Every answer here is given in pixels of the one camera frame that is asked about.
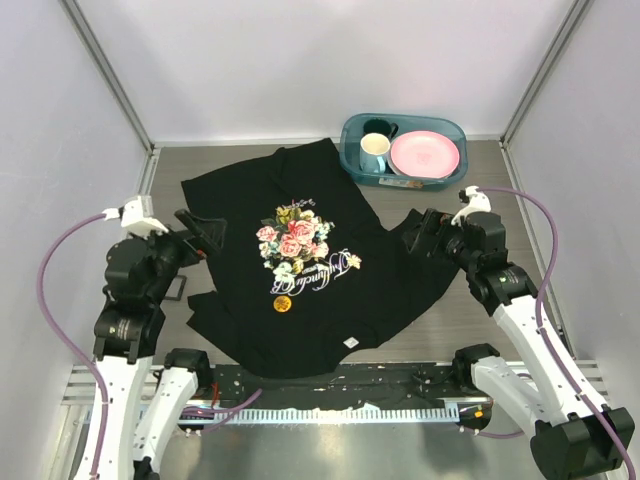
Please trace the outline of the round orange brooch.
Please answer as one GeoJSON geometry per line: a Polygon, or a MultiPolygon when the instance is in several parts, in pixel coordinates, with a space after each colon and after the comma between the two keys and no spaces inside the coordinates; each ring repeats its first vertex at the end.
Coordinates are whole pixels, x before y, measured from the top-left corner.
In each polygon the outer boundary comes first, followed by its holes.
{"type": "Polygon", "coordinates": [[[278,296],[273,301],[273,308],[276,312],[285,313],[292,307],[292,300],[288,296],[278,296]]]}

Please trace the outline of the black floral print t-shirt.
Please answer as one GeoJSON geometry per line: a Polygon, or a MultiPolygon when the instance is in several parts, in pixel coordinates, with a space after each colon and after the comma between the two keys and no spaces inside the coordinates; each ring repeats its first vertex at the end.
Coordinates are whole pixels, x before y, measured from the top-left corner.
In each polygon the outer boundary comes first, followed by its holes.
{"type": "Polygon", "coordinates": [[[281,148],[186,180],[189,210],[228,222],[207,261],[214,288],[189,298],[189,326],[251,373],[332,372],[431,308],[457,275],[447,259],[408,254],[341,167],[328,139],[281,148]],[[292,307],[279,313],[278,296],[292,307]],[[344,341],[355,338],[348,348],[344,341]]]}

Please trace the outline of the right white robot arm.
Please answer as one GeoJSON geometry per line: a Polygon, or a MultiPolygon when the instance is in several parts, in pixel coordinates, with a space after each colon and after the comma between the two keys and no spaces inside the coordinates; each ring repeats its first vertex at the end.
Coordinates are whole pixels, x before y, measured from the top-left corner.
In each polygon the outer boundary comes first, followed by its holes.
{"type": "Polygon", "coordinates": [[[611,408],[558,337],[526,271],[509,261],[499,215],[461,218],[434,209],[404,234],[411,255],[447,259],[464,271],[471,295],[507,334],[530,381],[489,344],[456,352],[451,380],[457,391],[481,391],[527,437],[547,479],[581,479],[620,468],[635,430],[624,408],[611,408]]]}

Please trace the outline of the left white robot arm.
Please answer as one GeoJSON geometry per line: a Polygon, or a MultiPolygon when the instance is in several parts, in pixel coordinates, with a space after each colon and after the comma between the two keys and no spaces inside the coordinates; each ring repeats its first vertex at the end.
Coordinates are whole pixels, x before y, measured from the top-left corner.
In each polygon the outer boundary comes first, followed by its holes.
{"type": "Polygon", "coordinates": [[[94,326],[95,367],[101,375],[79,479],[157,479],[171,434],[187,402],[213,385],[208,355],[175,348],[165,357],[150,405],[142,410],[165,314],[161,304],[182,268],[221,252],[224,219],[176,211],[183,229],[155,224],[111,247],[106,302],[94,326]]]}

